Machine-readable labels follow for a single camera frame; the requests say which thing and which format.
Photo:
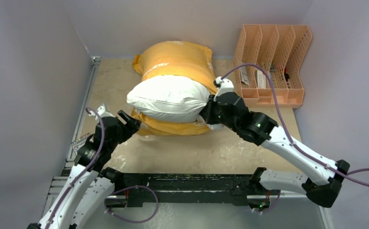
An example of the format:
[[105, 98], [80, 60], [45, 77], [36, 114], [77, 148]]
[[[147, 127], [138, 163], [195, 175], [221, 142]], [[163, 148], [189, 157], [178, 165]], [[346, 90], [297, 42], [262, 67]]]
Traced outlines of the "white pillow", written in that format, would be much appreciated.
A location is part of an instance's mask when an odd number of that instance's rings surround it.
[[127, 103], [147, 117], [171, 123], [193, 123], [210, 92], [185, 76], [159, 75], [146, 79], [127, 94]]

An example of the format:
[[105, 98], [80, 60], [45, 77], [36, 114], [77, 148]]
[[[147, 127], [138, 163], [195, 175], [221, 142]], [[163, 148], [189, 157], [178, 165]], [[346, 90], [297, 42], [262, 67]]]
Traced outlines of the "orange cartoon pillowcase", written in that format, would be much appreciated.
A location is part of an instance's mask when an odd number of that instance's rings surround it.
[[[212, 67], [212, 50], [206, 46], [191, 42], [160, 42], [136, 55], [132, 67], [142, 76], [143, 82], [162, 75], [184, 76], [203, 85], [211, 94], [217, 92], [213, 83], [216, 77]], [[141, 136], [189, 136], [210, 131], [205, 124], [197, 121], [183, 124], [159, 121], [136, 108], [131, 114], [145, 125], [137, 133]]]

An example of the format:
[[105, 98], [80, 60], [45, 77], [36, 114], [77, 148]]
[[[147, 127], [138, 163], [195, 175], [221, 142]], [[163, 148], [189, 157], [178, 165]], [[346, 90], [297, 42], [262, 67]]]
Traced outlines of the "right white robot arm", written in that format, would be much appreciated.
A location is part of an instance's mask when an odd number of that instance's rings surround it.
[[313, 151], [295, 138], [270, 116], [249, 111], [243, 99], [234, 92], [216, 97], [210, 95], [200, 116], [209, 125], [224, 125], [241, 139], [270, 150], [300, 172], [281, 172], [259, 167], [251, 177], [255, 194], [266, 190], [284, 190], [306, 195], [313, 203], [330, 208], [342, 188], [350, 164], [334, 161]]

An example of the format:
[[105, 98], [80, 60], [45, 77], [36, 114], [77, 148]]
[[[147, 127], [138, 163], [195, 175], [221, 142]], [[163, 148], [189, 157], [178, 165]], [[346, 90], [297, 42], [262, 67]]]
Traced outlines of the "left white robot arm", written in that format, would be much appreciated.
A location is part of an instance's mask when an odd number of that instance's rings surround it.
[[83, 136], [68, 179], [47, 213], [30, 229], [79, 229], [107, 195], [124, 190], [123, 176], [104, 168], [115, 148], [132, 137], [141, 121], [120, 110], [117, 116], [90, 111], [98, 118], [93, 134]]

